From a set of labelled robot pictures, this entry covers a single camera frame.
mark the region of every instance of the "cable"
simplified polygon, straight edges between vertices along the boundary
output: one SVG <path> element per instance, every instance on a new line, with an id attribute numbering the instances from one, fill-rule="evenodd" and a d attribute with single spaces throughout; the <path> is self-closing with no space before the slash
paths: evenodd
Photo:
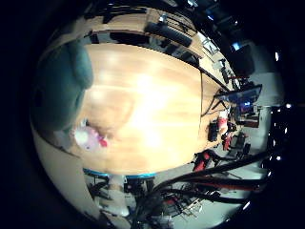
<path id="1" fill-rule="evenodd" d="M 283 148 L 274 149 L 273 151 L 265 151 L 265 152 L 262 152 L 262 153 L 259 153 L 259 154 L 255 155 L 255 156 L 243 158 L 243 159 L 240 159 L 238 161 L 231 162 L 231 163 L 228 163 L 228 164 L 225 164 L 225 165 L 220 165 L 220 166 L 217 166 L 217 167 L 214 167 L 214 168 L 206 169 L 206 170 L 199 171 L 199 172 L 193 172 L 193 173 L 190 173 L 190 174 L 186 174 L 186 175 L 179 176 L 179 177 L 176 177 L 176 178 L 173 178 L 173 179 L 170 179 L 170 180 L 163 181 L 162 183 L 155 186 L 154 189 L 152 189 L 152 191 L 150 193 L 148 193 L 144 198 L 142 198 L 140 200 L 140 202 L 137 204 L 136 209 L 135 209 L 135 217 L 133 219 L 132 225 L 135 226 L 135 224 L 137 222 L 138 214 L 139 214 L 139 212 L 141 212 L 142 207 L 145 205 L 145 203 L 148 201 L 148 199 L 150 199 L 154 195 L 160 193 L 160 191 L 163 188 L 165 188 L 165 187 L 167 187 L 167 186 L 169 186 L 173 183 L 179 182 L 181 180 L 188 180 L 188 179 L 194 178 L 194 177 L 202 177 L 202 176 L 207 176 L 207 175 L 211 175 L 211 174 L 222 173 L 222 172 L 230 171 L 230 170 L 233 170 L 233 169 L 237 169 L 237 168 L 240 168 L 242 166 L 245 166 L 245 165 L 254 163 L 256 161 L 259 161 L 260 159 L 263 159 L 264 157 L 271 155 L 275 151 L 280 151 L 281 152 L 281 151 L 283 151 Z"/>
<path id="2" fill-rule="evenodd" d="M 205 113 L 204 113 L 204 114 L 201 114 L 200 120 L 201 120 L 201 117 L 203 117 L 204 115 L 206 115 L 206 114 L 209 112 L 210 108 L 211 108 L 212 105 L 214 104 L 214 101 L 215 101 L 215 97 L 213 97 L 212 102 L 210 103 L 210 105 L 209 105 L 208 109 L 205 111 Z"/>
<path id="3" fill-rule="evenodd" d="M 161 191 L 161 193 L 173 193 L 173 194 L 181 194 L 186 196 L 192 196 L 193 198 L 203 198 L 209 201 L 215 201 L 215 202 L 223 202 L 223 203 L 235 203 L 235 204 L 244 204 L 247 202 L 244 198 L 222 198 L 222 197 L 214 197 L 206 194 L 200 194 L 197 192 L 189 192 L 189 191 L 183 191 L 179 189 L 164 189 Z"/>
<path id="4" fill-rule="evenodd" d="M 200 182 L 200 183 L 210 183 L 210 184 L 228 184 L 228 185 L 243 185 L 243 186 L 257 186 L 260 184 L 265 184 L 268 179 L 230 179 L 230 178 L 218 178 L 218 177 L 194 177 L 184 182 Z"/>
<path id="5" fill-rule="evenodd" d="M 107 184 L 108 184 L 107 182 L 99 182 L 97 184 L 94 184 L 92 187 L 89 187 L 88 190 L 89 193 L 91 194 L 91 197 L 94 198 L 95 196 L 97 196 L 98 191 Z"/>

